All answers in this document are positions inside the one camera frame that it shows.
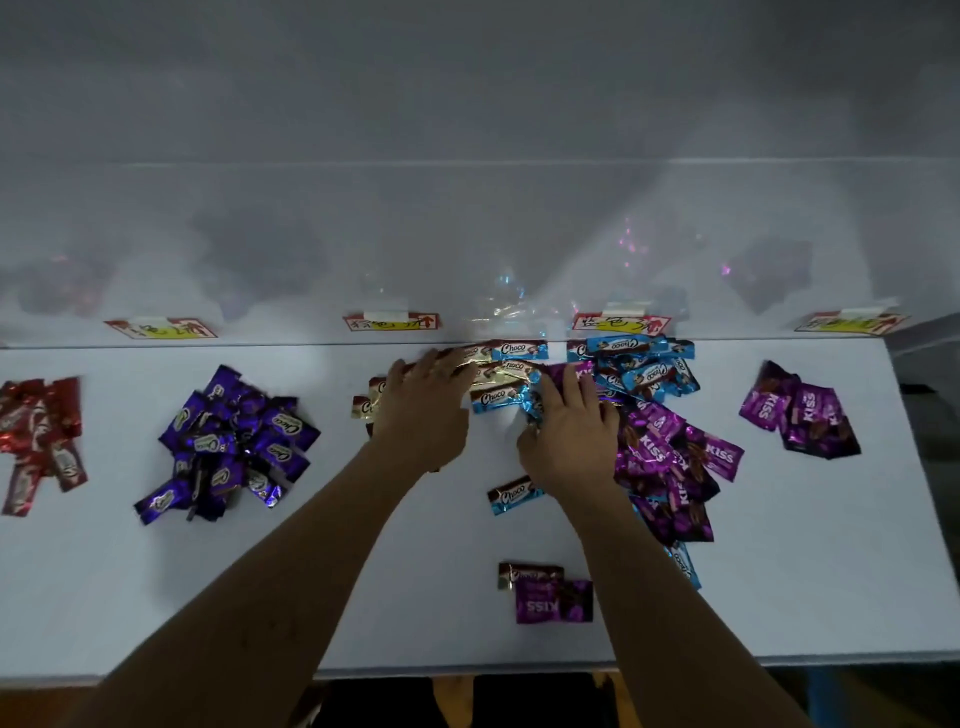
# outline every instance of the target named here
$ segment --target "magenta kiss wrapper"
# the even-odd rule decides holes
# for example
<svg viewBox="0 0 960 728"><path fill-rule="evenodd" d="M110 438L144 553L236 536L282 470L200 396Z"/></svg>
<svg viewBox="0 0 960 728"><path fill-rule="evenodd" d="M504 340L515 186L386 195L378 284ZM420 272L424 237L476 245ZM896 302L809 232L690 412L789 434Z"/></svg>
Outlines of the magenta kiss wrapper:
<svg viewBox="0 0 960 728"><path fill-rule="evenodd" d="M788 374L773 361L763 362L753 389L740 405L740 417L772 432L783 424L798 384L797 375Z"/></svg>
<svg viewBox="0 0 960 728"><path fill-rule="evenodd" d="M516 582L516 623L545 621L593 621L593 582L535 581Z"/></svg>
<svg viewBox="0 0 960 728"><path fill-rule="evenodd" d="M740 458L743 457L743 448L693 425L687 425L684 434L691 455L700 459L705 468L733 482L736 469L740 467Z"/></svg>

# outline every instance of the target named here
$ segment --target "purple candy wrapper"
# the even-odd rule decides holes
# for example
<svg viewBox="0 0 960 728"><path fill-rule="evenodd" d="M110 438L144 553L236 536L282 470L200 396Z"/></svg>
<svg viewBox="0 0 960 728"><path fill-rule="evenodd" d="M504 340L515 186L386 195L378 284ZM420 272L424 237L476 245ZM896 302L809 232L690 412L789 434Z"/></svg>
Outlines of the purple candy wrapper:
<svg viewBox="0 0 960 728"><path fill-rule="evenodd" d="M677 462L670 468L665 478L668 488L684 493L685 497L706 503L720 493L720 486L708 472L701 457L702 450L691 450L685 434L677 435L670 441L677 456Z"/></svg>
<svg viewBox="0 0 960 728"><path fill-rule="evenodd" d="M686 426L686 420L676 412L654 401L638 401L637 417L642 417L646 425L669 442Z"/></svg>
<svg viewBox="0 0 960 728"><path fill-rule="evenodd" d="M253 469L247 470L245 484L268 508L273 508L287 495L282 485L277 485L269 476Z"/></svg>
<svg viewBox="0 0 960 728"><path fill-rule="evenodd" d="M670 503L673 511L673 529L677 541L713 541L713 528L707 518L707 507L703 503L690 501L686 504Z"/></svg>
<svg viewBox="0 0 960 728"><path fill-rule="evenodd" d="M197 453L192 450L174 453L174 478L188 477L197 459Z"/></svg>
<svg viewBox="0 0 960 728"><path fill-rule="evenodd" d="M271 428L304 452L320 437L320 431L316 427L275 407L263 413L262 422L264 427Z"/></svg>
<svg viewBox="0 0 960 728"><path fill-rule="evenodd" d="M740 458L743 457L743 448L693 425L687 425L684 434L687 449L693 458L700 460L705 468L733 482L736 470L740 467Z"/></svg>
<svg viewBox="0 0 960 728"><path fill-rule="evenodd" d="M665 503L652 498L629 496L634 510L643 518L647 528L654 537L665 546L670 546L677 540L674 532L673 513Z"/></svg>
<svg viewBox="0 0 960 728"><path fill-rule="evenodd" d="M516 623L545 621L593 621L593 582L535 581L520 579L515 584Z"/></svg>
<svg viewBox="0 0 960 728"><path fill-rule="evenodd" d="M180 447L181 440L190 431L193 424L197 422L197 418L206 410L208 404L206 397L200 392L194 392L190 395L190 399L180 408L180 412L177 413L173 422L167 425L166 430L160 435L159 441L171 452L182 449Z"/></svg>
<svg viewBox="0 0 960 728"><path fill-rule="evenodd" d="M168 480L147 497L133 504L133 510L144 525L152 523L170 508L186 508L190 505L192 488L185 478Z"/></svg>
<svg viewBox="0 0 960 728"><path fill-rule="evenodd" d="M772 432L782 425L799 383L797 375L788 374L775 362L763 362L753 389L740 406L740 417Z"/></svg>
<svg viewBox="0 0 960 728"><path fill-rule="evenodd" d="M240 373L226 364L217 367L217 371L204 389L204 397L210 400L229 400L240 385Z"/></svg>
<svg viewBox="0 0 960 728"><path fill-rule="evenodd" d="M251 452L259 455L281 471L291 483L296 483L310 466L310 461L299 454L281 435L270 429L261 430L253 438Z"/></svg>
<svg viewBox="0 0 960 728"><path fill-rule="evenodd" d="M232 432L209 432L206 435L190 435L183 439L183 443L195 452L235 455L237 452L237 438Z"/></svg>
<svg viewBox="0 0 960 728"><path fill-rule="evenodd" d="M223 496L243 485L244 465L230 455L220 458L210 469L209 491L212 496Z"/></svg>

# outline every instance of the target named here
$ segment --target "red candy wrapper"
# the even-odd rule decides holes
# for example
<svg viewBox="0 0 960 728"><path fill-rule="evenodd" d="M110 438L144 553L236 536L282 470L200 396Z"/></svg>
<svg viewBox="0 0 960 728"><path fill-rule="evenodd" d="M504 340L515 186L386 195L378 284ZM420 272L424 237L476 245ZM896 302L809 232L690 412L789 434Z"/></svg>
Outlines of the red candy wrapper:
<svg viewBox="0 0 960 728"><path fill-rule="evenodd" d="M7 489L7 499L3 504L4 516L25 517L30 513L36 496L36 486L43 477L43 468L30 460L16 461Z"/></svg>

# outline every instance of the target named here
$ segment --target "dark purple choco wrapper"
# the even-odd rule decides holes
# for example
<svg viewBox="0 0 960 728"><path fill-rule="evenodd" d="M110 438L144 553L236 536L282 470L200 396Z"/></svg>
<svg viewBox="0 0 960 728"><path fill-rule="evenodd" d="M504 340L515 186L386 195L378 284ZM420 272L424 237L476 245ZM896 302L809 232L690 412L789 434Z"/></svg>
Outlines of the dark purple choco wrapper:
<svg viewBox="0 0 960 728"><path fill-rule="evenodd" d="M280 470L291 483L296 483L310 466L310 461L299 454L282 435L263 429L253 438L251 452Z"/></svg>
<svg viewBox="0 0 960 728"><path fill-rule="evenodd" d="M320 437L320 431L316 427L275 407L263 413L262 422L264 427L272 428L304 452Z"/></svg>
<svg viewBox="0 0 960 728"><path fill-rule="evenodd" d="M211 400L229 400L233 391L240 385L240 373L226 364L217 367L212 379L204 389L204 397Z"/></svg>

